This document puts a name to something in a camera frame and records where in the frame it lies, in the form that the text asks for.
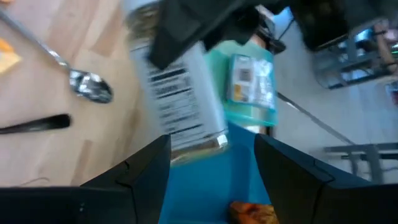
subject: metal spoon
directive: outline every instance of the metal spoon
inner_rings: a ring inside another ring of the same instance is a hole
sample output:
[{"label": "metal spoon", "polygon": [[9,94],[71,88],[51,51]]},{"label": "metal spoon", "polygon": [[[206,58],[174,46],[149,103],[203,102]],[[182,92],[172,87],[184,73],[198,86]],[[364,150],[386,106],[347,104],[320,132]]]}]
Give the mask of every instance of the metal spoon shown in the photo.
[{"label": "metal spoon", "polygon": [[67,128],[70,126],[71,118],[69,114],[59,114],[46,118],[41,118],[26,123],[0,128],[0,134],[26,133],[32,131],[47,131],[52,129]]},{"label": "metal spoon", "polygon": [[65,59],[61,58],[58,53],[37,39],[34,34],[31,33],[31,31],[13,19],[3,9],[0,9],[0,19],[2,19],[10,27],[19,31],[30,41],[39,45],[45,52],[51,55],[60,66],[66,68],[69,71],[69,84],[72,90],[77,93],[78,96],[84,96],[95,103],[109,103],[112,101],[112,88],[97,74],[71,68]]}]

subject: wooden table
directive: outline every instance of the wooden table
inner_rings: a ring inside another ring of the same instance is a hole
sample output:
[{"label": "wooden table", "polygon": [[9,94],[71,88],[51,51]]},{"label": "wooden table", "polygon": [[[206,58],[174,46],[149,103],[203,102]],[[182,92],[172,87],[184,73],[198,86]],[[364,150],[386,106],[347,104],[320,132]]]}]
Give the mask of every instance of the wooden table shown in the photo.
[{"label": "wooden table", "polygon": [[0,77],[0,126],[59,113],[73,118],[68,129],[0,136],[0,186],[79,185],[157,137],[146,124],[119,1],[16,0],[3,7],[73,67],[107,80],[114,101],[77,97],[64,70],[0,21],[0,37],[23,58]]}]

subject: cable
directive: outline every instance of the cable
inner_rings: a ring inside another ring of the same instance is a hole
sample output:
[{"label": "cable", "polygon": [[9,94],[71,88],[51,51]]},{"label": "cable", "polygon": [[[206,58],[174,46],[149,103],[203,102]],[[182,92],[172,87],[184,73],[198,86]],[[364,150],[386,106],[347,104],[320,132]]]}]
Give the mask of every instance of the cable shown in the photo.
[{"label": "cable", "polygon": [[286,32],[289,30],[290,26],[292,26],[294,22],[294,18],[289,22],[289,24],[287,24],[287,27],[285,28],[285,30],[282,32],[282,34],[279,36],[278,40],[281,40],[281,38],[286,34]]}]

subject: blue bin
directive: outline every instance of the blue bin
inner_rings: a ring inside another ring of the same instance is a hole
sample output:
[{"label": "blue bin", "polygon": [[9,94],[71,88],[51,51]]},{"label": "blue bin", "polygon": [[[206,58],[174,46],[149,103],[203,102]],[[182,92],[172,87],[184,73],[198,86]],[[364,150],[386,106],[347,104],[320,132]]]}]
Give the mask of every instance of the blue bin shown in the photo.
[{"label": "blue bin", "polygon": [[224,153],[170,169],[159,223],[226,223],[233,201],[271,204],[254,157],[254,136],[229,123]]}]

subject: teal container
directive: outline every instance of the teal container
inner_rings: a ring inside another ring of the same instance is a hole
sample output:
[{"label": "teal container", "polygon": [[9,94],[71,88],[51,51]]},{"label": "teal container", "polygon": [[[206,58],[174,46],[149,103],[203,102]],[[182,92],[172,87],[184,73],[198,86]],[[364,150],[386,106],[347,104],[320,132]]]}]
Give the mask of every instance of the teal container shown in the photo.
[{"label": "teal container", "polygon": [[[257,108],[251,105],[233,103],[226,99],[229,60],[232,54],[247,55],[274,63],[274,56],[268,50],[252,42],[240,46],[235,41],[225,41],[206,54],[206,62],[213,73],[215,89],[223,103],[227,120],[240,126],[275,126],[277,124],[276,108],[274,110]],[[274,71],[271,72],[271,79],[275,89]]]}]

